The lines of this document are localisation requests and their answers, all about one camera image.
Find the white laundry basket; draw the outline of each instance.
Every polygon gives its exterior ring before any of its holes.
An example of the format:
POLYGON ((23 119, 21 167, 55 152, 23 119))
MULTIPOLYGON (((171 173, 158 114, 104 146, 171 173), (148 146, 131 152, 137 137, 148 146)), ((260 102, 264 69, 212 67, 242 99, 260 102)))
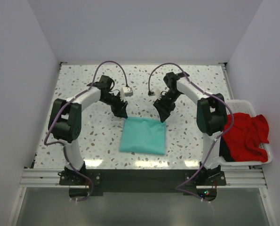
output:
MULTIPOLYGON (((256 112, 252 106, 252 104, 249 101, 246 100, 226 100, 225 101, 228 106, 231 108, 233 113, 246 113, 249 114, 251 117, 256 117, 256 112)), ((220 157, 219 162, 223 166, 255 166, 255 165, 261 165, 270 163, 272 161, 272 153, 271 149, 268 144, 261 144, 260 148, 266 150, 268 155, 268 161, 267 162, 260 162, 260 161, 235 161, 235 162, 227 162, 224 160, 223 157, 220 157)))

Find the folded teal towel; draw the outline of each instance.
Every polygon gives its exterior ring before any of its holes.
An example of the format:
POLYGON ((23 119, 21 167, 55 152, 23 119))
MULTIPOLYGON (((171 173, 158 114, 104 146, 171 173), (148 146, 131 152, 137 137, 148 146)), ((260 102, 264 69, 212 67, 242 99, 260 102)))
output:
POLYGON ((166 122, 128 117, 124 122, 120 152, 165 154, 166 122))

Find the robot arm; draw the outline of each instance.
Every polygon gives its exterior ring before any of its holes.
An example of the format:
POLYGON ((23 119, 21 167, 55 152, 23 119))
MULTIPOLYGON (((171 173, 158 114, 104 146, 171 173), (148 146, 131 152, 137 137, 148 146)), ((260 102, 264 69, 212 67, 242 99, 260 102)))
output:
MULTIPOLYGON (((92 103, 101 101, 111 106, 114 116, 122 118, 128 117, 126 113, 126 106, 128 103, 122 99, 124 96, 131 96, 133 94, 132 89, 124 87, 121 92, 114 95, 111 93, 111 86, 113 84, 114 81, 110 77, 102 75, 99 82, 95 82, 88 92, 76 98, 64 109, 52 130, 53 137, 62 140, 65 144, 67 158, 77 170, 80 170, 84 165, 78 144, 78 136, 81 132, 82 111, 88 108, 92 103)), ((54 101, 48 128, 50 128, 60 108, 71 99, 72 97, 66 100, 56 99, 54 101)))
MULTIPOLYGON (((203 133, 204 143, 202 161, 204 161, 214 138, 224 130, 224 126, 227 123, 225 106, 220 101, 198 91, 194 85, 187 81, 183 73, 167 73, 164 77, 164 82, 169 88, 169 91, 164 95, 161 95, 153 104, 159 112, 160 121, 164 122, 170 116, 171 111, 175 109, 175 101, 180 95, 186 95, 189 97, 197 105, 196 123, 200 131, 203 133)), ((214 96, 224 101, 223 95, 215 94, 214 96)), ((213 151, 205 164, 206 169, 214 169, 218 167, 219 145, 220 140, 215 144, 213 151)))

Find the speckled tabletop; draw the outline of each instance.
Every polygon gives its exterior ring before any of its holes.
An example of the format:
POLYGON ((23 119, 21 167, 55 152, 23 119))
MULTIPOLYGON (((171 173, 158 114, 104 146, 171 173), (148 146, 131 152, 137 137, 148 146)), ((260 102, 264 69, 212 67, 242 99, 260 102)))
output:
MULTIPOLYGON (((156 65, 123 65, 128 76, 128 84, 134 95, 127 97, 129 116, 158 119, 153 107, 156 97, 147 95, 148 76, 156 65)), ((191 79, 204 89, 222 93, 229 99, 228 88, 221 66, 182 65, 191 79)), ((63 65, 60 71, 53 100, 68 98, 86 88, 92 81, 96 65, 63 65)), ((166 65, 158 69, 152 77, 152 89, 167 89, 163 82, 166 73, 178 73, 174 66, 166 65)), ((101 67, 97 80, 105 74, 116 82, 114 89, 125 84, 122 72, 116 65, 101 67)), ((44 146, 43 139, 48 130, 48 119, 37 147, 35 168, 61 169, 65 161, 60 145, 44 146)), ((82 131, 79 136, 81 155, 87 168, 100 169, 197 169, 202 157, 202 133, 196 125, 196 104, 185 95, 176 101, 176 108, 166 120, 166 154, 164 156, 138 153, 121 153, 119 145, 124 120, 113 116, 111 108, 101 102, 92 104, 82 113, 82 131)))

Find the purple cable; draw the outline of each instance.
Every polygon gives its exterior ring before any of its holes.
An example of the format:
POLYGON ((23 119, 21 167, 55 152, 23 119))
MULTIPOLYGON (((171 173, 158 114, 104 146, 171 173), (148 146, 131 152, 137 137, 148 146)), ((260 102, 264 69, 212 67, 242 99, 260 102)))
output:
POLYGON ((184 186, 184 185, 186 185, 187 183, 189 183, 191 180, 193 180, 193 178, 195 178, 195 177, 199 174, 199 172, 203 169, 203 167, 205 166, 205 164, 206 164, 206 162, 207 162, 207 160, 208 160, 208 158, 209 158, 209 156, 210 156, 210 154, 211 154, 211 151, 212 151, 212 149, 213 149, 215 143, 217 142, 217 140, 218 140, 221 136, 223 136, 224 134, 226 134, 226 133, 232 128, 232 126, 233 126, 233 124, 234 124, 234 115, 233 115, 233 112, 232 112, 231 108, 230 108, 222 99, 220 99, 220 98, 218 98, 218 97, 216 97, 216 96, 214 96, 214 95, 212 95, 212 94, 210 94, 210 93, 205 92, 203 89, 201 89, 199 86, 197 86, 194 82, 190 81, 189 77, 186 75, 186 73, 185 73, 184 70, 181 68, 181 66, 179 66, 179 65, 177 65, 177 64, 175 64, 175 63, 164 63, 164 64, 161 64, 161 65, 157 66, 157 67, 150 73, 149 79, 148 79, 148 91, 149 91, 149 92, 150 92, 150 79, 151 79, 152 74, 153 74, 158 68, 160 68, 160 67, 162 67, 162 66, 164 66, 164 65, 174 65, 174 66, 176 66, 177 68, 179 68, 179 69, 182 71, 184 77, 188 80, 188 82, 189 82, 190 84, 192 84, 198 91, 202 92, 203 94, 205 94, 205 95, 207 95, 207 96, 209 96, 209 97, 212 97, 212 98, 218 100, 219 102, 221 102, 221 103, 228 109, 228 111, 230 112, 230 115, 231 115, 231 117, 232 117, 232 123, 231 123, 230 127, 229 127, 226 131, 224 131, 223 133, 221 133, 220 135, 218 135, 218 136, 216 137, 216 139, 213 141, 213 143, 212 143, 212 145, 211 145, 211 147, 210 147, 210 150, 209 150, 209 152, 208 152, 208 154, 207 154, 207 156, 206 156, 204 162, 201 164, 200 168, 199 168, 188 180, 186 180, 185 182, 183 182, 182 184, 180 184, 180 185, 178 185, 178 186, 176 187, 176 190, 178 190, 178 191, 181 191, 181 192, 184 192, 184 193, 188 193, 188 194, 191 194, 191 195, 193 195, 193 196, 195 196, 195 197, 197 197, 197 198, 202 199, 202 198, 199 197, 197 194, 195 194, 195 193, 193 193, 193 192, 190 192, 190 191, 187 191, 187 190, 184 190, 184 189, 181 189, 181 187, 184 186))
POLYGON ((234 124, 234 115, 233 115, 233 112, 232 112, 231 108, 230 108, 222 99, 220 99, 220 98, 218 98, 218 97, 216 97, 216 96, 214 96, 214 95, 212 95, 212 94, 209 94, 209 93, 205 92, 204 90, 202 90, 199 86, 197 86, 197 85, 196 85, 195 83, 193 83, 192 81, 191 81, 190 83, 191 83, 197 90, 199 90, 200 92, 202 92, 202 93, 204 93, 205 95, 207 95, 207 96, 209 96, 209 97, 212 97, 212 98, 218 100, 219 102, 221 102, 221 103, 228 109, 228 111, 230 112, 230 115, 231 115, 231 118, 232 118, 232 122, 231 122, 230 127, 229 127, 226 131, 224 131, 224 132, 222 132, 221 134, 219 134, 219 135, 216 137, 216 139, 213 141, 213 143, 212 143, 212 145, 211 145, 211 147, 210 147, 210 150, 209 150, 209 152, 208 152, 208 154, 207 154, 207 156, 206 156, 204 162, 201 164, 200 168, 199 168, 188 180, 186 180, 185 182, 183 182, 183 183, 181 183, 180 185, 178 185, 178 186, 176 187, 176 190, 180 190, 180 188, 181 188, 182 186, 184 186, 184 185, 186 185, 187 183, 189 183, 191 180, 193 180, 193 178, 195 178, 195 177, 199 174, 199 172, 200 172, 200 171, 203 169, 203 167, 205 166, 205 164, 206 164, 206 162, 207 162, 207 160, 208 160, 208 157, 210 156, 211 151, 212 151, 212 149, 213 149, 215 143, 217 142, 217 140, 218 140, 221 136, 223 136, 224 134, 226 134, 226 133, 233 127, 233 124, 234 124))
POLYGON ((95 73, 94 73, 94 77, 93 77, 93 81, 92 81, 92 83, 90 84, 89 88, 86 89, 86 90, 84 90, 84 91, 82 91, 82 92, 80 92, 79 94, 77 94, 77 95, 76 95, 75 97, 73 97, 70 101, 68 101, 67 103, 65 103, 65 105, 62 106, 62 108, 60 108, 60 110, 59 110, 59 112, 57 113, 56 117, 54 118, 54 120, 53 120, 53 122, 52 122, 52 124, 51 124, 51 126, 50 126, 50 129, 49 129, 48 132, 47 132, 47 135, 46 135, 46 137, 45 137, 45 140, 44 140, 44 145, 46 145, 46 146, 54 145, 54 144, 60 144, 60 145, 62 145, 63 148, 64 148, 64 158, 65 158, 65 160, 69 163, 69 166, 75 171, 75 173, 77 173, 79 176, 85 178, 87 181, 90 182, 90 184, 91 184, 91 189, 90 189, 90 192, 89 192, 88 196, 83 197, 83 198, 81 198, 81 199, 77 199, 78 202, 83 201, 83 200, 86 200, 89 196, 92 195, 92 193, 93 193, 93 191, 94 191, 94 183, 93 183, 93 181, 92 181, 89 177, 87 177, 87 176, 83 175, 82 173, 80 173, 80 172, 70 163, 70 160, 68 159, 68 156, 67 156, 67 153, 66 153, 66 147, 65 147, 65 143, 64 143, 64 142, 61 142, 61 141, 53 141, 53 142, 48 143, 48 138, 49 138, 49 136, 50 136, 50 134, 51 134, 51 132, 52 132, 52 130, 53 130, 53 128, 54 128, 54 126, 55 126, 57 120, 58 120, 58 118, 61 116, 61 113, 63 112, 63 110, 64 110, 70 103, 72 103, 75 99, 77 99, 77 98, 80 97, 81 95, 85 94, 86 92, 90 91, 90 89, 91 89, 91 88, 93 87, 93 85, 94 85, 94 82, 95 82, 95 79, 96 79, 96 75, 97 75, 97 72, 98 72, 99 68, 100 68, 102 65, 106 64, 106 63, 114 63, 114 64, 116 64, 117 66, 119 66, 119 68, 121 68, 121 70, 122 70, 122 72, 123 72, 123 74, 124 74, 124 77, 125 77, 126 86, 128 86, 127 77, 126 77, 125 71, 124 71, 124 69, 122 68, 122 66, 121 66, 120 64, 118 64, 117 62, 112 61, 112 60, 107 60, 107 61, 102 62, 102 63, 99 64, 98 67, 96 68, 95 73))
POLYGON ((175 63, 163 63, 163 64, 157 66, 156 68, 154 68, 154 70, 153 70, 153 71, 150 73, 150 75, 149 75, 149 78, 148 78, 148 91, 149 91, 149 92, 151 92, 151 91, 150 91, 150 79, 151 79, 152 74, 153 74, 157 69, 159 69, 160 67, 162 67, 162 66, 164 66, 164 65, 173 65, 173 66, 177 67, 179 70, 182 71, 182 73, 183 73, 184 77, 187 79, 187 81, 190 82, 189 77, 186 75, 186 73, 184 72, 184 70, 181 68, 180 65, 175 64, 175 63))

